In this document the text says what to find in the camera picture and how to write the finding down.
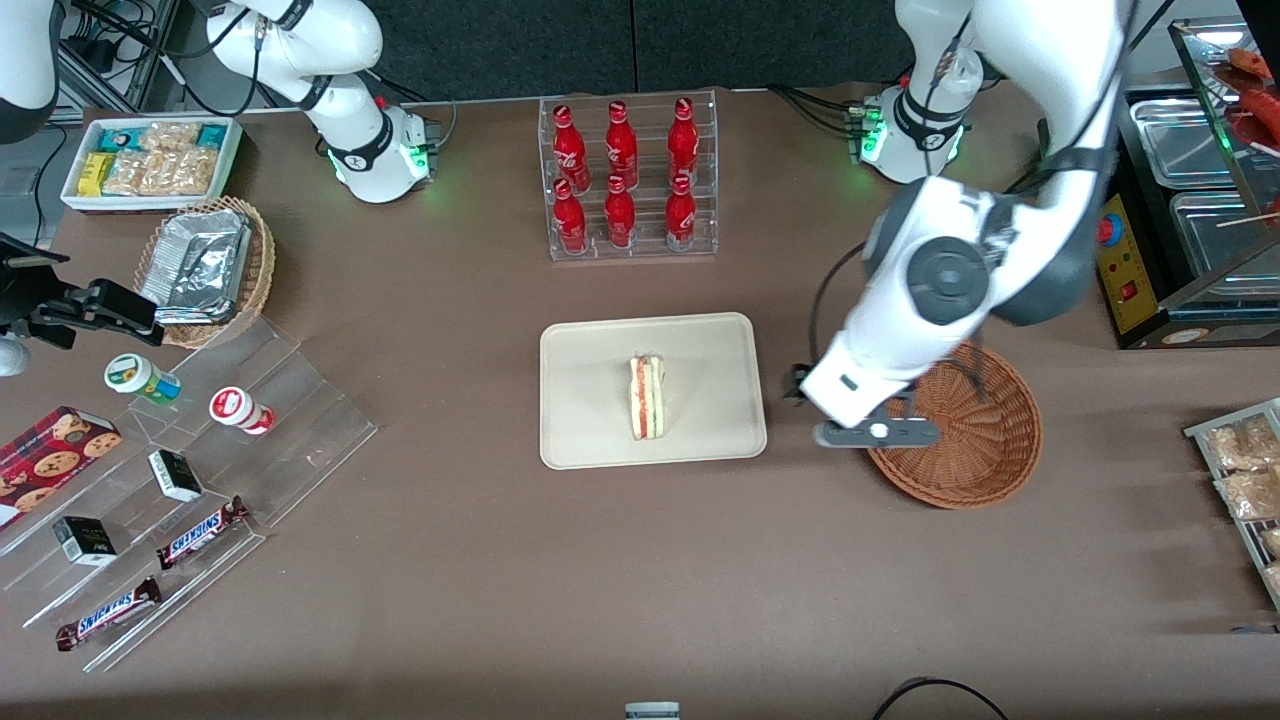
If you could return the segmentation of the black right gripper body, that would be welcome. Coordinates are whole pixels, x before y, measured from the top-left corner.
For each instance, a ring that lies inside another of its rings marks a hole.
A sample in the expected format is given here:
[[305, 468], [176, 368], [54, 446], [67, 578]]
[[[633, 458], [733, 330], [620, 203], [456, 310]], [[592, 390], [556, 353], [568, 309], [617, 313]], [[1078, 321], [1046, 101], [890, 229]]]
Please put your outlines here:
[[73, 347], [76, 332], [61, 329], [32, 331], [41, 309], [64, 300], [68, 283], [58, 278], [55, 265], [68, 263], [69, 256], [50, 252], [9, 234], [1, 234], [1, 331], [17, 338], [36, 338], [54, 347]]

